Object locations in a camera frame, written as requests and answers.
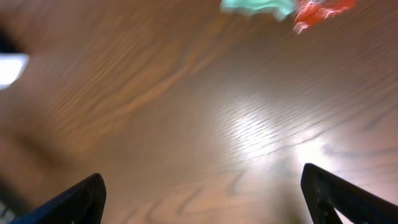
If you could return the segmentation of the mint green wipes packet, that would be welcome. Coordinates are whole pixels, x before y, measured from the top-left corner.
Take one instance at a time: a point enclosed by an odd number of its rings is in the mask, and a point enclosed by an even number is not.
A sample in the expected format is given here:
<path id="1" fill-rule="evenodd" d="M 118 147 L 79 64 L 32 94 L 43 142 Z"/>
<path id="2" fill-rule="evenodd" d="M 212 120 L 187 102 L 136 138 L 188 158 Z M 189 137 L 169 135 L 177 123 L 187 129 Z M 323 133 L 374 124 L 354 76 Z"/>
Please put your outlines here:
<path id="1" fill-rule="evenodd" d="M 278 21 L 283 21 L 296 10 L 295 0 L 222 0 L 223 12 L 239 13 L 246 16 L 272 14 Z"/>

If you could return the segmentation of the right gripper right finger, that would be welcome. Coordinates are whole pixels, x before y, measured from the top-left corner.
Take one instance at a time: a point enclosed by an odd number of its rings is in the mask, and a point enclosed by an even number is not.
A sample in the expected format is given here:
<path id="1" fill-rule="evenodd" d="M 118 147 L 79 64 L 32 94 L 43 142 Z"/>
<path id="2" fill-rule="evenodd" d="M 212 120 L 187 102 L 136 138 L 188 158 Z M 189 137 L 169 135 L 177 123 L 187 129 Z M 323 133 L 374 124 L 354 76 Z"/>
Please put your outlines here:
<path id="1" fill-rule="evenodd" d="M 303 168 L 303 196 L 315 224 L 397 223 L 397 205 L 385 201 L 311 163 Z"/>

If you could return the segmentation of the orange snack bar wrapper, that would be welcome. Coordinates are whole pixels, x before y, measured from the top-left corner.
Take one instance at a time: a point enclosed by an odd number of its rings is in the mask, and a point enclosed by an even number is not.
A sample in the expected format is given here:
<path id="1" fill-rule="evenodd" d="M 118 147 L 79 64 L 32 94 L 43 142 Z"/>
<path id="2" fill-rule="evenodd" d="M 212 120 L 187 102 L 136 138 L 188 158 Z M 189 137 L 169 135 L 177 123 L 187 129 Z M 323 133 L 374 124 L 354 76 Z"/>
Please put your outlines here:
<path id="1" fill-rule="evenodd" d="M 300 34 L 322 20 L 352 9 L 356 2 L 357 0 L 299 0 L 293 30 Z"/>

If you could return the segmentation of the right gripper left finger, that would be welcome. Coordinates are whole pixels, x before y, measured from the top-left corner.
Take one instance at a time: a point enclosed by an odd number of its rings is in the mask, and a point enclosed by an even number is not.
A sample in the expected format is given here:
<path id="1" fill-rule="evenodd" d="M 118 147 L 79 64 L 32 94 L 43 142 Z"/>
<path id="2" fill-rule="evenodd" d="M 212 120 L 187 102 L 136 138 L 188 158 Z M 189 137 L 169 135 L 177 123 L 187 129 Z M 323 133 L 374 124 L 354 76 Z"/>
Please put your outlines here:
<path id="1" fill-rule="evenodd" d="M 10 224 L 100 224 L 105 202 L 103 177 L 94 173 Z"/>

